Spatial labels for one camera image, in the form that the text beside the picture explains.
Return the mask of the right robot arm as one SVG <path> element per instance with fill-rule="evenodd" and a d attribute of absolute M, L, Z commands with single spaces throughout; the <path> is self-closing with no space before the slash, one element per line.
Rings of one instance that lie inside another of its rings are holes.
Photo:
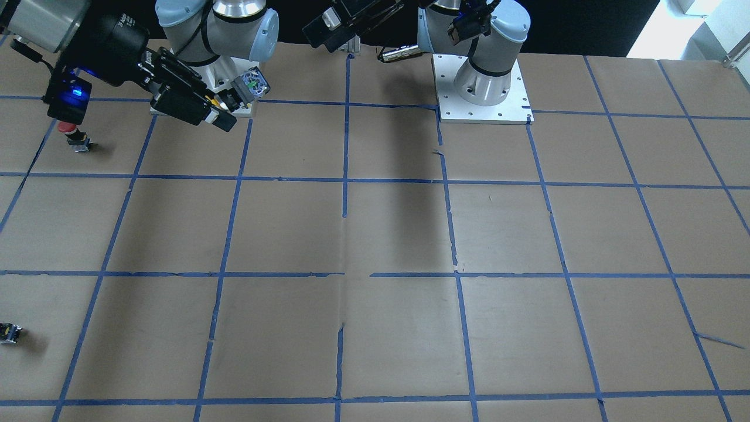
<path fill-rule="evenodd" d="M 158 1 L 155 11 L 171 50 L 150 49 L 147 27 L 110 2 L 3 1 L 2 33 L 33 62 L 43 63 L 35 46 L 58 55 L 42 100 L 59 122 L 85 118 L 92 85 L 82 70 L 139 85 L 160 114 L 230 131 L 235 112 L 270 91 L 258 64 L 273 56 L 277 12 L 264 1 Z"/>

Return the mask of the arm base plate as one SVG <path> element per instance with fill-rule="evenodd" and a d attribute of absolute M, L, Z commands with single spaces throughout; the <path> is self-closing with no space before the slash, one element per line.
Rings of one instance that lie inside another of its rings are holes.
<path fill-rule="evenodd" d="M 520 63 L 491 77 L 465 56 L 433 55 L 440 120 L 460 124 L 527 125 L 535 122 Z"/>
<path fill-rule="evenodd" d="M 220 108 L 212 101 L 213 93 L 228 88 L 231 83 L 231 81 L 222 80 L 219 88 L 209 88 L 202 75 L 188 67 L 164 47 L 157 51 L 147 49 L 143 53 L 140 67 L 149 75 L 144 79 L 144 83 L 152 93 L 150 105 L 153 112 L 193 125 L 203 122 L 202 110 Z M 239 113 L 249 112 L 251 108 L 231 114 L 235 117 Z"/>

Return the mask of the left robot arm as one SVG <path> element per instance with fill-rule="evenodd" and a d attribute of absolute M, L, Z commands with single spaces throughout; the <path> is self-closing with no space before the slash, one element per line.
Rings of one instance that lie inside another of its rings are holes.
<path fill-rule="evenodd" d="M 311 46 L 332 52 L 403 7 L 402 1 L 331 1 L 302 32 Z M 419 1 L 416 52 L 463 56 L 454 78 L 459 96 L 477 106 L 496 106 L 509 94 L 530 26 L 530 14 L 515 1 Z"/>

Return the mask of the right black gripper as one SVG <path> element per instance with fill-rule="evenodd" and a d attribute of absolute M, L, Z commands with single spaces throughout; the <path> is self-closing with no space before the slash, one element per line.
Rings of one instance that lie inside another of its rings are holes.
<path fill-rule="evenodd" d="M 225 132 L 237 123 L 231 113 L 244 108 L 235 88 L 213 93 L 169 50 L 148 48 L 149 32 L 126 13 L 86 13 L 62 51 L 62 66 L 79 69 L 105 83 L 126 82 L 152 93 L 151 107 L 182 122 L 206 122 Z"/>

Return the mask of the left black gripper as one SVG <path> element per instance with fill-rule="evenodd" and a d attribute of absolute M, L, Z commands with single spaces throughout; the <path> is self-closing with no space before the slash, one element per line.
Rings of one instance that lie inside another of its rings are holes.
<path fill-rule="evenodd" d="M 330 7 L 303 27 L 313 48 L 337 50 L 354 35 L 364 36 L 404 7 L 404 1 L 332 1 Z"/>

